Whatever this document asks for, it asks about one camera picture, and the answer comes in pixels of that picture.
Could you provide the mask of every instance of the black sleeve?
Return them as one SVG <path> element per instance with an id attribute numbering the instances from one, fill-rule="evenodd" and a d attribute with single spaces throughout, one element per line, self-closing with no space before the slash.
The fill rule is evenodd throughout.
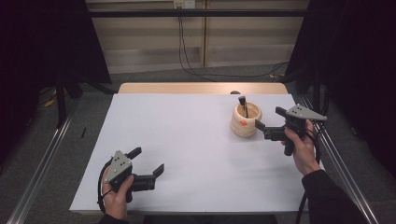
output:
<path id="1" fill-rule="evenodd" d="M 129 224 L 128 221 L 116 219 L 108 214 L 105 214 L 99 221 L 99 224 Z"/>
<path id="2" fill-rule="evenodd" d="M 330 179 L 325 171 L 315 171 L 303 178 L 308 198 L 311 224 L 367 223 L 359 208 Z"/>

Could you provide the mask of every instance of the white tabletop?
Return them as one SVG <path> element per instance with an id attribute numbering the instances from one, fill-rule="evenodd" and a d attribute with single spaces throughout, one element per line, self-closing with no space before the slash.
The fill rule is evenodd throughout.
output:
<path id="1" fill-rule="evenodd" d="M 155 190 L 135 192 L 128 211 L 145 214 L 255 214 L 296 211 L 302 175 L 280 142 L 230 129 L 240 95 L 115 94 L 70 210 L 100 212 L 99 173 L 116 150 L 142 147 L 133 173 L 150 175 L 164 163 Z M 295 105 L 289 94 L 246 95 L 262 122 L 279 127 L 276 106 Z"/>

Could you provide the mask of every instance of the black horizontal bar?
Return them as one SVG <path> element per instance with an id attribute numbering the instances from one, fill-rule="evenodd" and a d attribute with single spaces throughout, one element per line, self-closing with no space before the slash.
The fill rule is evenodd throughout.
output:
<path id="1" fill-rule="evenodd" d="M 102 10 L 91 9 L 92 18 L 128 17 L 307 17 L 324 16 L 327 11 L 306 9 L 151 9 L 151 10 Z"/>

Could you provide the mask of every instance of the hand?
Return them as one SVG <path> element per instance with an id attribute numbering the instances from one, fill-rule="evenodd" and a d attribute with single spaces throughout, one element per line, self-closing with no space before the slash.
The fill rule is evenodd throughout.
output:
<path id="1" fill-rule="evenodd" d="M 105 196 L 105 208 L 106 214 L 120 220 L 127 220 L 126 214 L 126 191 L 134 183 L 134 176 L 128 176 L 121 184 L 119 192 L 111 190 L 111 185 L 105 183 L 106 175 L 109 167 L 105 169 L 102 177 L 102 195 L 108 192 Z"/>
<path id="2" fill-rule="evenodd" d="M 306 121 L 305 127 L 311 132 L 314 131 L 314 125 L 310 120 Z M 313 136 L 313 133 L 311 132 L 307 131 L 307 134 Z M 297 133 L 290 129 L 285 129 L 285 135 L 294 143 L 295 149 L 293 152 L 293 158 L 297 170 L 299 170 L 303 175 L 308 175 L 316 170 L 320 170 L 320 166 L 315 160 L 314 143 L 312 140 L 307 136 L 300 138 Z"/>

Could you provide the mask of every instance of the beige container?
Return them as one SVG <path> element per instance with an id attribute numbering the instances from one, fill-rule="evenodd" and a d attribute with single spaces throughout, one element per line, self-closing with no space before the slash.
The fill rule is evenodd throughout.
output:
<path id="1" fill-rule="evenodd" d="M 254 125 L 255 120 L 262 119 L 262 111 L 252 103 L 247 103 L 247 112 L 248 118 L 246 118 L 244 108 L 238 104 L 233 109 L 233 116 L 231 118 L 231 130 L 242 137 L 253 135 L 257 131 Z"/>

